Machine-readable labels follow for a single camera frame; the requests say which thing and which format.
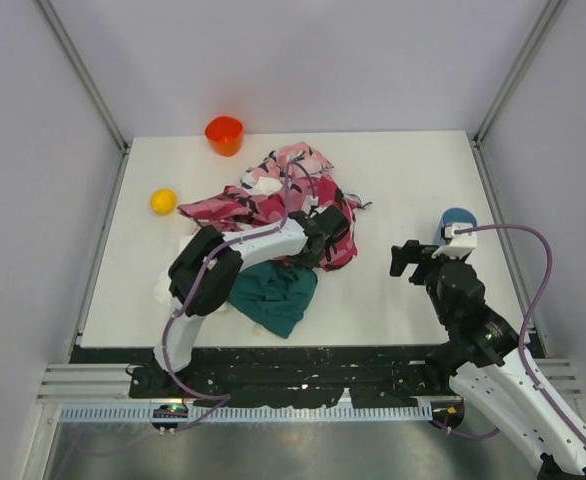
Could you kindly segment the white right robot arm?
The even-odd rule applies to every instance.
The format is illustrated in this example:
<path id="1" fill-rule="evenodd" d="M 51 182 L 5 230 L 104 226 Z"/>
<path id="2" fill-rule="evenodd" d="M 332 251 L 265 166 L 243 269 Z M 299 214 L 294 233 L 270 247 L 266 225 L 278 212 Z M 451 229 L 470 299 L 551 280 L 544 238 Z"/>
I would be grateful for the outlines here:
<path id="1" fill-rule="evenodd" d="M 428 371 L 477 408 L 526 458 L 540 479 L 586 479 L 586 423 L 543 375 L 511 325 L 485 301 L 465 259 L 409 240 L 391 249 L 390 274 L 415 271 L 448 335 Z"/>

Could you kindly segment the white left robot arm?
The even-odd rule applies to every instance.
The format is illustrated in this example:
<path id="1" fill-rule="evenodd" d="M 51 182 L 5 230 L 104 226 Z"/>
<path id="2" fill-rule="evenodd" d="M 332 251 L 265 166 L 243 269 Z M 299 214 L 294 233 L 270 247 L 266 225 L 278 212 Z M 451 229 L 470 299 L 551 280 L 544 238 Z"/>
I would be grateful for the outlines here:
<path id="1" fill-rule="evenodd" d="M 348 230 L 347 216 L 335 206 L 245 231 L 201 229 L 168 269 L 174 310 L 153 350 L 158 365 L 169 373 L 190 364 L 205 318 L 227 301 L 243 270 L 280 258 L 317 267 L 324 249 Z"/>

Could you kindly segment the pink camouflage garment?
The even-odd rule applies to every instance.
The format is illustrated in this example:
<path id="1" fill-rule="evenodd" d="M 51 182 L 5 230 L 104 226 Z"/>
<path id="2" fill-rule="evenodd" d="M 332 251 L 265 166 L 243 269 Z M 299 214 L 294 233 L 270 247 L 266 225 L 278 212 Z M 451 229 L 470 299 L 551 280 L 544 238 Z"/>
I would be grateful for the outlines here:
<path id="1" fill-rule="evenodd" d="M 212 225 L 222 232 L 236 232 L 280 221 L 285 212 L 300 211 L 307 196 L 317 196 L 322 211 L 329 206 L 338 207 L 349 220 L 346 236 L 337 243 L 336 256 L 330 262 L 322 262 L 320 267 L 325 271 L 341 269 L 358 254 L 356 211 L 368 205 L 357 195 L 344 192 L 328 173 L 292 178 L 288 201 L 284 200 L 284 188 L 278 181 L 254 189 L 229 185 L 217 195 L 179 205 L 178 211 L 201 227 Z"/>

